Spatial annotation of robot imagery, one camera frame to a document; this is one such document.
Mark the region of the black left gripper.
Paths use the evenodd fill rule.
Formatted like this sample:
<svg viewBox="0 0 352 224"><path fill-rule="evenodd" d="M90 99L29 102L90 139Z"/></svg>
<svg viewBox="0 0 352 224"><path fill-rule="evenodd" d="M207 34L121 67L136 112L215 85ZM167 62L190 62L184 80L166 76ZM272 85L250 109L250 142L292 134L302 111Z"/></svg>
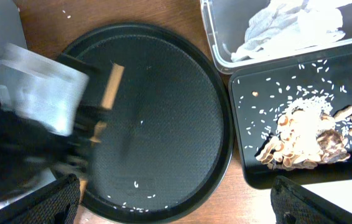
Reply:
<svg viewBox="0 0 352 224"><path fill-rule="evenodd" d="M106 70L94 67L67 54L60 54L57 62L74 68L89 76L89 84L99 78L108 78ZM93 160L93 153L100 143L92 144L94 127L108 115L108 110L101 106L89 105L82 101L77 108L73 134L67 140L67 155L61 158L59 168L87 168Z"/></svg>

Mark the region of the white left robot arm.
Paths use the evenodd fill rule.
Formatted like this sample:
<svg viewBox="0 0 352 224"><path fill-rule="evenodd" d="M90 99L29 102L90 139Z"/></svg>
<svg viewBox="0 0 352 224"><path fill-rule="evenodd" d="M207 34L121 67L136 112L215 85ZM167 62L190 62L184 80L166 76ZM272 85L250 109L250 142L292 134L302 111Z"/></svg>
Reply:
<svg viewBox="0 0 352 224"><path fill-rule="evenodd" d="M91 177L90 145L104 128L104 105L81 103L111 70L67 54L51 60L14 44L0 55L0 209L38 187L42 173Z"/></svg>

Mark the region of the wooden chopstick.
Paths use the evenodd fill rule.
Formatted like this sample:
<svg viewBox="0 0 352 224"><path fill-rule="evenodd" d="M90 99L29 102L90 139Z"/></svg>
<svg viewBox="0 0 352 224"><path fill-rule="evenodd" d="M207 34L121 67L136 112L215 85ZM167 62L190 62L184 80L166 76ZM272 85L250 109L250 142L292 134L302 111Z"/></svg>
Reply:
<svg viewBox="0 0 352 224"><path fill-rule="evenodd" d="M108 82L101 100L101 107L106 110L113 108L116 100L116 95L123 77L124 67L118 64L114 64L111 70Z"/></svg>
<svg viewBox="0 0 352 224"><path fill-rule="evenodd" d="M101 142L100 135L106 129L106 127L107 127L107 123L103 121L97 122L97 124L94 127L93 136L90 138L90 141L92 144Z"/></svg>

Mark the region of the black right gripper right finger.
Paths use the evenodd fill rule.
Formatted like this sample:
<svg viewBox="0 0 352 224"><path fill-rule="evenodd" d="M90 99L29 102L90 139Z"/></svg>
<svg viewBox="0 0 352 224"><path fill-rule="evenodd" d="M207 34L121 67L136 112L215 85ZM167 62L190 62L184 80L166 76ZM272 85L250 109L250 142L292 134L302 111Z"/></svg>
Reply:
<svg viewBox="0 0 352 224"><path fill-rule="evenodd" d="M278 176L274 180L271 205L277 224L352 223L352 213L284 176Z"/></svg>

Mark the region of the food scraps pile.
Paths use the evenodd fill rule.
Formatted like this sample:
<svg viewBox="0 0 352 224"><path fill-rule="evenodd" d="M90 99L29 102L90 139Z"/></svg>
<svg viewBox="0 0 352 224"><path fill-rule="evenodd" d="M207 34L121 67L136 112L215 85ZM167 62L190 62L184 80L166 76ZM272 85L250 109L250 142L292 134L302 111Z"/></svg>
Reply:
<svg viewBox="0 0 352 224"><path fill-rule="evenodd" d="M256 160L271 170L314 169L347 161L352 145L352 106L331 114L328 96L297 98L276 115L276 131Z"/></svg>

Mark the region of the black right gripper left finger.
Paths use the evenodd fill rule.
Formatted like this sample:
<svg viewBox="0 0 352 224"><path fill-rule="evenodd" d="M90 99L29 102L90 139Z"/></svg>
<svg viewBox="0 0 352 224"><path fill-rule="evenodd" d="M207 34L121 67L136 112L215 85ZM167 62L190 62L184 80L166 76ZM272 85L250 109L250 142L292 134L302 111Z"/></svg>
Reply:
<svg viewBox="0 0 352 224"><path fill-rule="evenodd" d="M72 224L80 203L80 180L65 175L0 209L0 223Z"/></svg>

